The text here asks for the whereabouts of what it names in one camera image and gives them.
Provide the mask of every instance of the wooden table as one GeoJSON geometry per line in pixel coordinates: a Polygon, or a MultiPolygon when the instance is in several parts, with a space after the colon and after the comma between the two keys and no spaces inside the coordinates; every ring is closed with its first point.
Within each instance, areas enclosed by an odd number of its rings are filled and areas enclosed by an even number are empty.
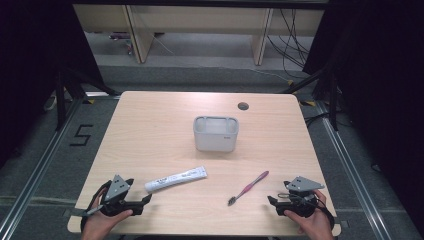
{"type": "MultiPolygon", "coordinates": [[[[293,95],[198,92],[125,92],[111,119],[76,208],[115,174],[134,178],[126,200],[147,195],[144,184],[204,166],[206,179],[153,194],[142,215],[114,233],[160,235],[289,236],[298,226],[278,216],[267,196],[287,192],[296,176],[325,184],[298,102],[293,95]],[[240,110],[240,102],[249,105],[240,110]],[[231,153],[196,150],[197,116],[230,116],[240,127],[231,153]],[[229,207],[227,202],[263,171],[269,175],[229,207]]],[[[335,215],[328,189],[327,207],[335,215]]],[[[68,229],[79,232],[80,218],[68,229]]],[[[333,234],[340,234],[336,225],[333,234]]]]}

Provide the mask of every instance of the translucent container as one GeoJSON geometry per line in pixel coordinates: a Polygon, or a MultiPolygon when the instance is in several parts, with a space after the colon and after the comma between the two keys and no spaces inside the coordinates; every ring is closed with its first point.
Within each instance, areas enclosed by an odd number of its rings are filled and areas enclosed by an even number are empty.
{"type": "Polygon", "coordinates": [[[194,119],[193,131],[197,150],[232,152],[239,123],[232,117],[199,116],[194,119]]]}

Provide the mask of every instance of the toothbrush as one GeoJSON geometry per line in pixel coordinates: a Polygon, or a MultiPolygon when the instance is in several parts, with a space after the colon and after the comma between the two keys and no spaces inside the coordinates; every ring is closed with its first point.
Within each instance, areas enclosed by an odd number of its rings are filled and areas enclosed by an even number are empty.
{"type": "Polygon", "coordinates": [[[255,179],[255,181],[253,181],[252,183],[247,185],[237,197],[230,198],[230,200],[228,200],[228,206],[233,205],[239,197],[241,197],[243,194],[247,193],[253,187],[253,185],[258,183],[260,180],[264,179],[268,175],[268,173],[269,173],[269,171],[263,172],[261,175],[259,175],[258,178],[255,179]]]}

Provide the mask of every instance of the gray carpet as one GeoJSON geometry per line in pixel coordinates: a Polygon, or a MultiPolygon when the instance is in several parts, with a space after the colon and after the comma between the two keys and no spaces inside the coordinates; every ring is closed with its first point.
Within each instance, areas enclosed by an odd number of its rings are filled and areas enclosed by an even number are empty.
{"type": "MultiPolygon", "coordinates": [[[[222,68],[142,67],[100,67],[100,70],[105,83],[118,91],[277,93],[288,88],[288,83],[269,74],[278,74],[295,82],[300,81],[299,78],[288,76],[284,71],[266,71],[268,74],[264,74],[251,70],[222,68]]],[[[301,72],[290,72],[290,74],[306,76],[301,72]]],[[[97,91],[91,86],[84,86],[84,88],[87,91],[97,91]]],[[[311,100],[312,89],[313,84],[298,91],[296,96],[302,101],[311,100]]],[[[66,210],[74,206],[79,196],[117,102],[118,100],[96,99],[92,104],[82,104],[79,107],[12,239],[79,239],[79,235],[67,231],[69,216],[66,210]],[[81,132],[91,137],[85,146],[71,146],[84,142],[84,139],[75,137],[75,133],[82,124],[92,125],[83,128],[81,132]]],[[[317,108],[313,106],[301,106],[301,110],[305,117],[318,114],[317,108]]],[[[355,128],[350,126],[347,115],[339,114],[338,121],[339,134],[393,239],[422,239],[384,176],[370,168],[373,163],[372,157],[362,145],[355,128]]],[[[28,134],[26,141],[20,147],[21,155],[11,158],[0,170],[2,183],[0,185],[0,219],[8,213],[14,197],[19,195],[26,184],[26,180],[53,136],[55,127],[56,112],[54,110],[40,116],[33,131],[28,134]]],[[[339,239],[376,239],[321,119],[310,125],[309,133],[328,184],[327,187],[332,194],[338,219],[342,222],[342,234],[339,239]]],[[[108,239],[118,238],[119,236],[108,237],[108,239]]],[[[141,239],[161,238],[145,236],[141,239]]]]}

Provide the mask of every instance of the toothbrush handle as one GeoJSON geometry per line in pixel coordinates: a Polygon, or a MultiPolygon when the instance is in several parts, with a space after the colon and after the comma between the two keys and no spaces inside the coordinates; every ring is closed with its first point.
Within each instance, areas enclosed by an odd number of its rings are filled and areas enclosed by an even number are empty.
{"type": "Polygon", "coordinates": [[[245,194],[246,192],[248,192],[250,189],[252,189],[253,185],[255,185],[256,183],[258,183],[260,180],[264,179],[267,175],[268,175],[269,171],[265,171],[263,172],[261,175],[259,175],[258,178],[255,179],[255,181],[253,181],[252,183],[250,183],[249,185],[247,185],[243,191],[241,191],[241,193],[238,195],[237,198],[241,197],[241,195],[245,194]]]}

